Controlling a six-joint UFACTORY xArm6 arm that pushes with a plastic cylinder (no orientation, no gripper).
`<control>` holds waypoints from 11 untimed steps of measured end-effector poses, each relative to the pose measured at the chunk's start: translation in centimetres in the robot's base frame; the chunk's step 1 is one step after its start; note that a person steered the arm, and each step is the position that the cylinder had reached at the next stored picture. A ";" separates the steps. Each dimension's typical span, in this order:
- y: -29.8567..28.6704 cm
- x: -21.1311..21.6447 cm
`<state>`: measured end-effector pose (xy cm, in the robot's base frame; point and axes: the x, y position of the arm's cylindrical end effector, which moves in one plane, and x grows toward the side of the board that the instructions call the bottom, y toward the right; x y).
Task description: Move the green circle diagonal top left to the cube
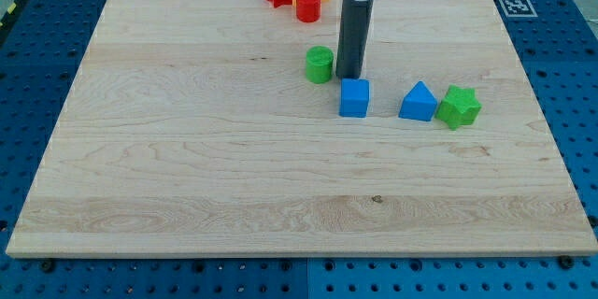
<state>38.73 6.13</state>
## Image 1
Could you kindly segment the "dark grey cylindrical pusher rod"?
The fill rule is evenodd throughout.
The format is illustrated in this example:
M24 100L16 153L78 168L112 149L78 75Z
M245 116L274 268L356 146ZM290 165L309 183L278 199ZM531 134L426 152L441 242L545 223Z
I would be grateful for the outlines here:
M340 79L358 79L374 0L342 0L335 73Z

